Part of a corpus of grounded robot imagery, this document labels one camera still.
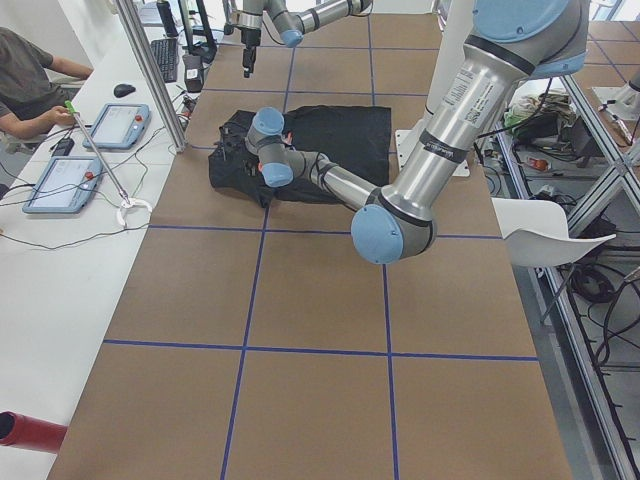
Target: tablet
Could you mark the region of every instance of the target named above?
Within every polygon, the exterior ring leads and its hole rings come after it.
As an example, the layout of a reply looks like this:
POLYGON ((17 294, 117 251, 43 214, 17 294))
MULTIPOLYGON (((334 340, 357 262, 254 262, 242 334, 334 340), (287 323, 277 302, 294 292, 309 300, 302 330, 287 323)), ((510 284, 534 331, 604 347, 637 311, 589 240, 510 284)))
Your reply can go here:
MULTIPOLYGON (((107 103, 91 127, 91 138, 98 148, 127 150, 142 136, 150 114, 148 105, 107 103)), ((86 139, 82 145, 91 148, 86 139)))
POLYGON ((51 157, 22 211, 77 213, 93 195, 101 173, 98 157, 51 157))

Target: black keyboard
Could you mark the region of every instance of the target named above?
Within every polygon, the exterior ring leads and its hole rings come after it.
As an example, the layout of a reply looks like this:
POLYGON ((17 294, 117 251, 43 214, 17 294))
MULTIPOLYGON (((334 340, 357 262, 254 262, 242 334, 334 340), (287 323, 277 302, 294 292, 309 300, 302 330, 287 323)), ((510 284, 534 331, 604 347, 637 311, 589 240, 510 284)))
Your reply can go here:
POLYGON ((175 82, 178 79, 178 39, 152 40, 151 53, 160 67, 164 83, 175 82))

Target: black mouse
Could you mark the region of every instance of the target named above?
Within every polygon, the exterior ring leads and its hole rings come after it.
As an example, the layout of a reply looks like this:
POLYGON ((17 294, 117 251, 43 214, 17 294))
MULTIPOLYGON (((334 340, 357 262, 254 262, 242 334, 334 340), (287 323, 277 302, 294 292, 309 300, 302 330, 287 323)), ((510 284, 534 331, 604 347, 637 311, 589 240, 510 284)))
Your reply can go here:
POLYGON ((129 85, 128 83, 119 83, 114 87, 113 94, 117 98, 122 98, 122 97, 126 97, 127 95, 135 91, 136 91, 136 87, 134 87, 133 85, 129 85))

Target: white table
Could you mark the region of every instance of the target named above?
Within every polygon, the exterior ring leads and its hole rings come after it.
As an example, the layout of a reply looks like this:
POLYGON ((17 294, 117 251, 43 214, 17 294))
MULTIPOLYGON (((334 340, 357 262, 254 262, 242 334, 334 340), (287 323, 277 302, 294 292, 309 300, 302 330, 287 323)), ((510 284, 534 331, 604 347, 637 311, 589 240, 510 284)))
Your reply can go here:
MULTIPOLYGON (((151 29, 148 35, 154 38, 161 33, 162 29, 151 29)), ((180 94, 176 84, 167 84, 167 88, 171 98, 180 94)), ((86 81, 73 104, 90 123, 102 106, 111 102, 146 103, 151 109, 147 130, 131 151, 105 153, 118 180, 132 195, 145 168, 134 158, 119 164, 163 124, 124 35, 86 81), (131 83, 137 90, 116 99, 112 92, 117 83, 131 83)), ((72 136, 76 145, 71 154, 91 155, 82 147, 81 132, 75 131, 72 136)), ((59 138, 39 147, 20 174, 22 179, 37 181, 49 161, 49 147, 59 138)), ((137 198, 151 205, 157 203, 174 154, 169 135, 162 129, 138 155, 148 172, 135 194, 137 198)), ((2 203, 24 201, 29 190, 10 192, 2 203)), ((119 203, 120 197, 108 177, 102 180, 98 191, 119 203)), ((139 227, 149 221, 149 213, 135 208, 126 219, 130 228, 139 227)), ((27 216, 21 205, 5 206, 0 208, 0 227, 8 236, 48 246, 120 229, 116 208, 100 195, 79 214, 55 219, 27 216)), ((70 422, 145 231, 127 231, 55 251, 0 238, 0 411, 64 425, 70 422)), ((43 480, 54 459, 47 453, 0 447, 0 478, 43 480)))

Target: dark shirt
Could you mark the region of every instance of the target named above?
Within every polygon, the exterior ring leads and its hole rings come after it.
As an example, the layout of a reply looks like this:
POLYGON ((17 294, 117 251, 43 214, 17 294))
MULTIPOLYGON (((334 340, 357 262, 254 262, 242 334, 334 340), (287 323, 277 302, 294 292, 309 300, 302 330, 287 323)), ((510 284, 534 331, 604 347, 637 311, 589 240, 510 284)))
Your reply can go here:
POLYGON ((51 62, 50 53, 0 27, 0 117, 13 112, 29 120, 64 105, 67 94, 44 71, 51 62))

